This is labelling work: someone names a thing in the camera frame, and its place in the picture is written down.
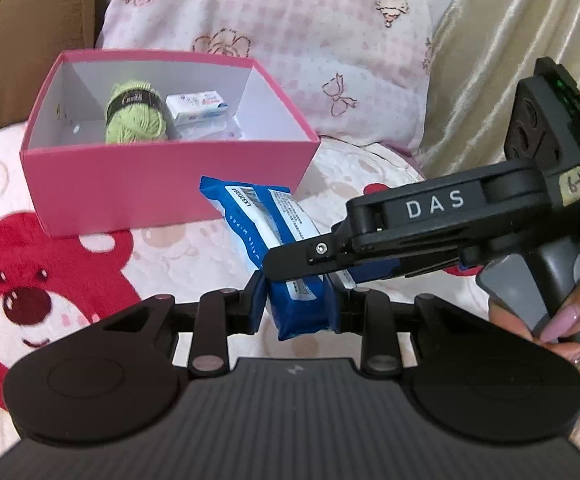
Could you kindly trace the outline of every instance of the human hand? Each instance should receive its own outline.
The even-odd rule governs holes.
[[[538,338],[532,336],[523,321],[493,300],[489,301],[489,307],[488,316],[491,323],[555,352],[571,362],[580,371],[580,343],[552,342],[557,338],[569,337],[580,332],[580,284],[577,285]]]

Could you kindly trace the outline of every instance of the cardboard box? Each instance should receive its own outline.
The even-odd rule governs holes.
[[[215,142],[105,144],[115,83],[150,82],[169,94],[216,90],[244,137]],[[60,54],[30,115],[21,163],[51,236],[217,218],[201,176],[295,190],[319,137],[253,59],[157,50]]]

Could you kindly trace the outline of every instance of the satin fabric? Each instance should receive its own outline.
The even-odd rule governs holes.
[[[518,81],[551,56],[580,88],[580,0],[453,0],[433,39],[416,159],[433,178],[503,160]],[[580,447],[580,419],[572,440]]]

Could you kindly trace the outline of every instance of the gray handle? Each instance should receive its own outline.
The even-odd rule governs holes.
[[[488,264],[477,284],[538,336],[580,281],[580,242],[557,240]],[[580,332],[568,340],[580,343]]]

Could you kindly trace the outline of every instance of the yarn label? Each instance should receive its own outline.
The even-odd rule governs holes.
[[[106,110],[106,125],[110,124],[112,117],[123,108],[128,108],[132,105],[144,104],[154,110],[161,110],[161,99],[154,92],[149,90],[142,90],[133,88],[126,90],[112,99]]]

